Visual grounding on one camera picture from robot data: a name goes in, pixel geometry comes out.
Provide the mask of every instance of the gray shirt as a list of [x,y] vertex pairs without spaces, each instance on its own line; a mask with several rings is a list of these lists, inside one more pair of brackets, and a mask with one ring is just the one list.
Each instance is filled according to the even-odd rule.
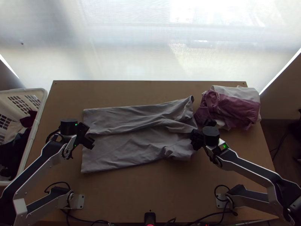
[[82,173],[124,168],[162,158],[189,160],[197,129],[193,96],[156,105],[84,109],[95,147],[83,147]]

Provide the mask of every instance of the white laundry basket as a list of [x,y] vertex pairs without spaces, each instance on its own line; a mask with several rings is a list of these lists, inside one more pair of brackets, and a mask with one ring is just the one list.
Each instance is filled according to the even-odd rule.
[[[12,121],[18,122],[29,116],[28,110],[37,111],[30,135],[23,153],[17,176],[24,170],[26,161],[38,129],[47,99],[45,89],[12,89],[0,91],[0,145],[3,144],[7,128]],[[8,177],[0,176],[0,186],[7,186]]]

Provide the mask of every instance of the pink garment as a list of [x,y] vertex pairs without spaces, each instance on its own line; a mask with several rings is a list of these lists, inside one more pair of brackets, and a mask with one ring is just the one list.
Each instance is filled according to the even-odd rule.
[[230,97],[210,89],[203,95],[194,117],[201,125],[206,119],[219,119],[225,122],[228,129],[240,127],[247,130],[256,123],[259,109],[258,102]]

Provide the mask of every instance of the table surface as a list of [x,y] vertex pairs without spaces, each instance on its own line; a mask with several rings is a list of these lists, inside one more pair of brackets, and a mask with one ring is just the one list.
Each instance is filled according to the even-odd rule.
[[[193,95],[196,110],[202,92],[211,85],[246,86],[245,82],[210,81],[54,81],[42,114],[26,166],[41,153],[47,135],[56,130],[60,120],[76,118],[82,121],[85,108],[159,104]],[[258,165],[274,170],[260,124],[248,131],[222,131],[238,155]],[[103,219],[115,223],[143,222],[144,213],[153,211],[157,222],[177,217],[177,222],[190,222],[221,209],[216,207],[213,190],[219,184],[234,187],[243,184],[249,190],[266,192],[255,182],[236,172],[219,169],[209,161],[203,149],[190,161],[159,160],[153,163],[97,173],[81,174],[82,148],[73,152],[74,159],[57,165],[40,180],[27,195],[30,203],[43,197],[51,183],[66,181],[77,194],[85,194],[82,210],[76,217]],[[227,214],[225,220],[257,220],[276,218],[251,208],[240,208],[238,216]],[[219,221],[220,215],[208,220]],[[45,220],[65,221],[61,211],[53,211]]]

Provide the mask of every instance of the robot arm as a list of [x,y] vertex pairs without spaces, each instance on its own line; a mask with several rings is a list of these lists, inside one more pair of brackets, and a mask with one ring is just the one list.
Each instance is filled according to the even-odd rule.
[[277,215],[288,225],[301,222],[301,188],[294,182],[283,179],[279,174],[240,158],[229,145],[219,138],[216,127],[206,126],[191,133],[195,150],[203,147],[210,161],[226,171],[235,171],[267,188],[267,193],[246,190],[237,185],[225,194],[218,194],[217,205],[224,208],[230,202],[230,208],[248,206],[263,212]]
[[54,209],[82,209],[84,195],[74,194],[70,188],[53,187],[49,195],[29,204],[24,197],[44,177],[48,170],[72,158],[72,151],[79,145],[92,149],[94,140],[86,138],[89,127],[76,120],[61,121],[60,133],[43,147],[40,157],[16,177],[3,191],[0,198],[1,223],[14,226],[30,226]]

